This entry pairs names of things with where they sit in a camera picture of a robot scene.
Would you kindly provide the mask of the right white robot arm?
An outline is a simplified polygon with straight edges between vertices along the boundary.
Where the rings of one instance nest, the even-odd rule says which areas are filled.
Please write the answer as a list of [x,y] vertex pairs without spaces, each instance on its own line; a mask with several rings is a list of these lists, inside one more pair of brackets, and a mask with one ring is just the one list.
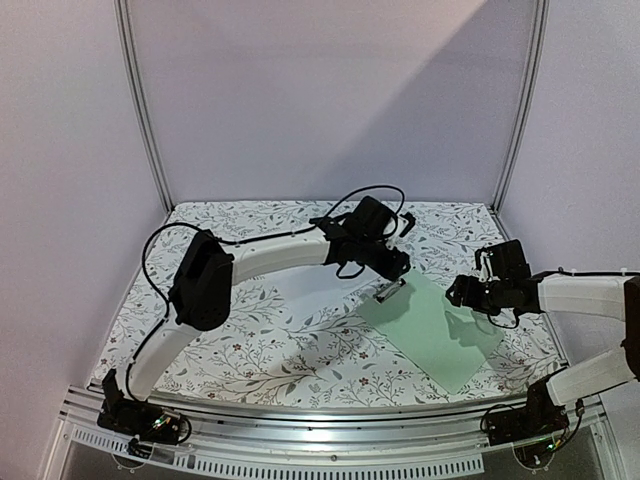
[[517,415],[517,427],[537,436],[552,424],[555,406],[639,380],[639,277],[629,273],[544,271],[525,276],[459,275],[445,297],[484,316],[555,320],[571,365],[545,381],[545,397]]

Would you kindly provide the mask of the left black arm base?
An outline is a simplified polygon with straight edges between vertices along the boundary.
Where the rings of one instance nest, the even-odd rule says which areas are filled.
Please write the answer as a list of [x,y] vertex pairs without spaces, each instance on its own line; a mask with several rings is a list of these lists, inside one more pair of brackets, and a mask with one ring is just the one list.
[[104,400],[97,418],[100,428],[140,442],[172,446],[191,437],[192,424],[187,417],[148,401],[129,399],[119,387],[116,374],[111,369],[102,380]]

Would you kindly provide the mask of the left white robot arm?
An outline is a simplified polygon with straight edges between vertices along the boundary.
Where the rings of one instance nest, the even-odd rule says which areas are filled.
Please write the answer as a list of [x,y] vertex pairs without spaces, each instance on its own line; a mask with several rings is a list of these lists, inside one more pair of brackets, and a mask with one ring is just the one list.
[[234,286],[297,267],[349,263],[396,281],[408,272],[410,260],[395,243],[415,223],[412,214],[366,196],[353,210],[312,218],[297,231],[227,241],[198,230],[173,277],[163,318],[117,370],[124,395],[111,403],[111,419],[128,434],[148,426],[148,412],[136,401],[149,398],[165,369],[192,341],[226,322]]

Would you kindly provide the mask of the green clipboard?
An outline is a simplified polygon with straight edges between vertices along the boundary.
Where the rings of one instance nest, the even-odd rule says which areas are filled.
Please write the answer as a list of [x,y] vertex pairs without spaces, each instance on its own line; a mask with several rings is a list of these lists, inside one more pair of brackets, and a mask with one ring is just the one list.
[[504,332],[415,270],[402,281],[367,294],[356,312],[400,353],[450,394],[479,371]]

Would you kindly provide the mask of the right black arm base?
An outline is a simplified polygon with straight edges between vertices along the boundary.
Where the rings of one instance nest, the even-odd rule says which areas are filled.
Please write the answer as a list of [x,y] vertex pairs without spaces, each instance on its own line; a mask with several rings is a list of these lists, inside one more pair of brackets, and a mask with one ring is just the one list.
[[527,389],[526,404],[523,407],[496,404],[484,413],[479,428],[488,436],[492,446],[551,434],[562,429],[560,438],[552,440],[546,447],[548,452],[553,453],[575,436],[585,411],[584,401],[580,398],[575,402],[578,422],[574,430],[569,432],[570,422],[566,408],[555,405],[547,390],[550,378],[551,376],[547,375]]

